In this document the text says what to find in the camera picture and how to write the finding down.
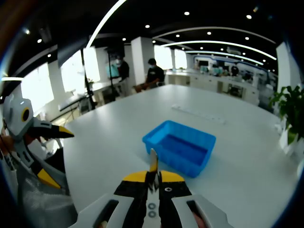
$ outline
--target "white pillar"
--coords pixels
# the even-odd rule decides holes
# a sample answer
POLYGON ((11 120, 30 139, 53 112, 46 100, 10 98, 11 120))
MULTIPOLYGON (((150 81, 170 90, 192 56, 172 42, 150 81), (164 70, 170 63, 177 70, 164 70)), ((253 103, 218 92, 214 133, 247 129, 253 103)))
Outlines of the white pillar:
POLYGON ((172 58, 172 68, 175 69, 176 66, 175 66, 175 53, 174 53, 174 50, 171 49, 171 58, 172 58))
POLYGON ((193 55, 190 55, 188 53, 186 53, 186 58, 187 58, 187 68, 194 68, 194 59, 193 59, 193 55))
POLYGON ((130 68, 128 86, 129 86, 129 90, 131 90, 131 88, 136 85, 131 45, 124 46, 124 60, 128 63, 129 68, 130 68))
POLYGON ((280 92, 283 86, 295 88, 301 85, 300 69, 285 42, 276 48, 276 55, 279 70, 277 91, 280 92))
POLYGON ((144 83, 148 73, 148 60, 154 58, 152 39, 138 37, 131 41, 135 83, 144 83))

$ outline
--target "curved led light strip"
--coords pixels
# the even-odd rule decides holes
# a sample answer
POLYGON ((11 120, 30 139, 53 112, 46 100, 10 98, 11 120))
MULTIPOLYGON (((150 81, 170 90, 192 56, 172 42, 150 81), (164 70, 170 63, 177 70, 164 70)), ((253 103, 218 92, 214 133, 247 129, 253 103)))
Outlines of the curved led light strip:
POLYGON ((225 53, 225 52, 217 52, 217 51, 186 51, 186 53, 205 53, 205 54, 216 54, 216 55, 233 56, 233 57, 236 57, 236 58, 246 59, 248 61, 260 64, 260 65, 264 65, 263 63, 261 63, 259 61, 256 61, 254 59, 243 57, 243 56, 238 56, 238 55, 234 55, 234 54, 230 54, 230 53, 225 53))
POLYGON ((97 36, 97 34, 99 33, 99 31, 101 30, 101 28, 104 26, 104 24, 106 23, 107 20, 109 20, 109 18, 111 17, 111 15, 122 5, 124 4, 124 2, 127 0, 118 0, 115 5, 112 6, 112 8, 106 13, 106 15, 104 16, 104 18, 102 18, 102 20, 100 21, 99 25, 97 26, 97 28, 95 29, 93 35, 91 36, 86 48, 91 47, 93 40, 95 39, 95 37, 97 36))
POLYGON ((2 77, 1 81, 22 81, 22 77, 2 77))
POLYGON ((245 32, 245 33, 248 33, 250 35, 254 35, 254 36, 260 37, 262 39, 265 39, 265 40, 267 40, 267 41, 269 41, 269 42, 271 42, 273 44, 276 44, 273 40, 271 40, 271 39, 269 39, 267 37, 261 36, 261 35, 259 35, 257 33, 254 33, 254 32, 250 32, 250 31, 243 30, 243 29, 238 29, 238 28, 218 27, 218 26, 183 28, 183 29, 179 29, 179 30, 175 30, 175 31, 171 31, 171 32, 166 32, 166 33, 160 34, 158 36, 153 37, 153 39, 156 39, 156 38, 159 38, 159 37, 163 37, 163 36, 166 36, 166 35, 170 35, 170 34, 174 34, 174 33, 187 32, 187 31, 193 31, 193 30, 201 30, 201 29, 225 29, 225 30, 232 30, 232 31, 238 31, 238 32, 245 32))
POLYGON ((173 45, 179 45, 179 44, 197 44, 197 43, 212 43, 212 44, 226 44, 226 45, 233 45, 233 46, 238 46, 241 48, 247 48, 249 50, 256 51, 258 53, 261 53, 269 58, 272 58, 273 60, 276 60, 276 57, 273 57, 270 54, 267 54, 264 51, 260 51, 258 49, 255 49, 253 47, 245 46, 242 44, 236 44, 236 43, 230 43, 230 42, 225 42, 225 41, 215 41, 215 40, 193 40, 193 41, 182 41, 182 42, 176 42, 176 43, 170 43, 170 44, 163 44, 161 45, 162 47, 167 47, 167 46, 173 46, 173 45))

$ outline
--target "potted plant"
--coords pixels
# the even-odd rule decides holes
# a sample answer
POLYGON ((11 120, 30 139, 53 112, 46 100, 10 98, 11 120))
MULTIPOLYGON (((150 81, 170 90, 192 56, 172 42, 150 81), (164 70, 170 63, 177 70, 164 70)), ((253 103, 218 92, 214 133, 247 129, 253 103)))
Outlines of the potted plant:
POLYGON ((299 86, 294 90, 291 86, 282 87, 280 93, 275 92, 274 96, 270 98, 270 107, 276 102, 278 102, 279 116, 284 123, 280 146, 287 155, 292 155, 296 151, 299 153, 299 159, 302 159, 304 151, 304 90, 301 90, 299 86))

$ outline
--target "blue plastic tray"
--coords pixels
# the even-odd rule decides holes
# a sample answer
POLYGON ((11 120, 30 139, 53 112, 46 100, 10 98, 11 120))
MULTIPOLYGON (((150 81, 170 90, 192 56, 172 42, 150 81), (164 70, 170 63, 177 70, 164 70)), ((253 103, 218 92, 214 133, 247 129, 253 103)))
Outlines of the blue plastic tray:
POLYGON ((160 161, 190 177, 198 176, 205 168, 215 140, 214 135, 170 120, 142 138, 148 154, 153 148, 160 161))

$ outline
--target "window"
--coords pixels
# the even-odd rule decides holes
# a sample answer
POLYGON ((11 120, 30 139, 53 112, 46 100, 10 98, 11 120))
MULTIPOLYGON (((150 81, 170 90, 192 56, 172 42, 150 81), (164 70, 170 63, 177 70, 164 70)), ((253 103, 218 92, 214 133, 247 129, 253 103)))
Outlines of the window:
POLYGON ((154 45, 154 56, 157 65, 161 69, 165 70, 173 68, 171 49, 169 47, 154 45))
MULTIPOLYGON (((96 50, 94 47, 84 48, 85 72, 88 79, 100 81, 96 50)), ((81 52, 77 51, 61 66, 61 77, 66 92, 83 91, 85 76, 81 60, 81 52)))
POLYGON ((95 47, 89 47, 84 49, 84 59, 86 67, 85 72, 87 78, 93 80, 94 82, 100 81, 95 47))
POLYGON ((182 50, 175 49, 174 50, 175 55, 175 68, 184 68, 187 69, 187 57, 186 53, 182 50))
POLYGON ((85 79, 81 61, 81 53, 77 51, 60 68, 63 87, 66 92, 84 88, 85 79))
POLYGON ((31 100, 34 113, 54 100, 47 63, 24 77, 21 82, 21 92, 23 98, 31 100))

